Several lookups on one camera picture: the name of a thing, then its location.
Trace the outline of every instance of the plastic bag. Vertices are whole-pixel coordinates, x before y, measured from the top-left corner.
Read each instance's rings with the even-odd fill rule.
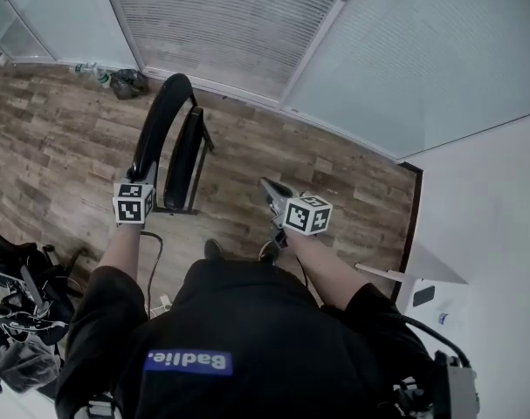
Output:
[[[136,70],[124,68],[111,75],[111,83],[115,96],[120,100],[130,100],[140,94],[148,93],[146,76]]]
[[[12,343],[0,359],[0,379],[23,394],[47,385],[59,376],[61,359],[34,334],[26,341]]]

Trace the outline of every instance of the black shoe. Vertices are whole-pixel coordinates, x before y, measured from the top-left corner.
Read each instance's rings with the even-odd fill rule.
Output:
[[[216,239],[209,239],[204,244],[205,259],[224,259],[224,251]]]
[[[274,265],[278,256],[279,247],[276,246],[274,241],[268,241],[261,247],[261,251],[258,253],[258,261]]]

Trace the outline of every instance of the black baseboard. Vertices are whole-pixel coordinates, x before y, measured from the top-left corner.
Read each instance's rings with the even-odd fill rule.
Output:
[[[412,250],[412,242],[414,241],[414,233],[416,232],[416,223],[418,220],[418,211],[420,209],[420,195],[422,194],[422,179],[423,179],[423,170],[417,168],[416,166],[403,162],[399,166],[413,172],[416,174],[416,181],[414,182],[414,198],[412,199],[412,210],[410,211],[410,220],[408,223],[408,231],[406,233],[406,240],[404,241],[404,250],[401,263],[398,267],[398,271],[401,273],[406,272],[406,266],[408,265],[408,260],[410,258],[410,251]],[[401,289],[401,283],[395,283],[395,288],[391,294],[391,301],[395,302],[396,297]]]

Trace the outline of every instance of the blue logo patch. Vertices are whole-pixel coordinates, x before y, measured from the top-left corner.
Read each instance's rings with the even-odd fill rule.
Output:
[[[148,351],[143,370],[231,375],[231,354],[199,349],[152,349]]]

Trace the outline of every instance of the wooden floor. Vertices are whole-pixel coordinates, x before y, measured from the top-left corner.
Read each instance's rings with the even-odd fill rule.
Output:
[[[398,269],[413,173],[307,124],[211,93],[196,96],[216,150],[201,177],[195,201],[200,214],[148,218],[146,229],[165,243],[153,296],[174,298],[210,237],[231,257],[257,256],[271,219],[258,190],[263,175],[334,205],[329,231],[320,237],[348,263]],[[54,244],[63,258],[86,247],[89,257],[79,264],[93,269],[115,229],[113,181],[131,165],[153,98],[118,101],[111,90],[65,67],[1,68],[0,233],[15,243]],[[172,126],[164,146],[160,181],[180,125]],[[143,238],[143,290],[156,252],[155,241]],[[300,276],[289,252],[280,266]]]

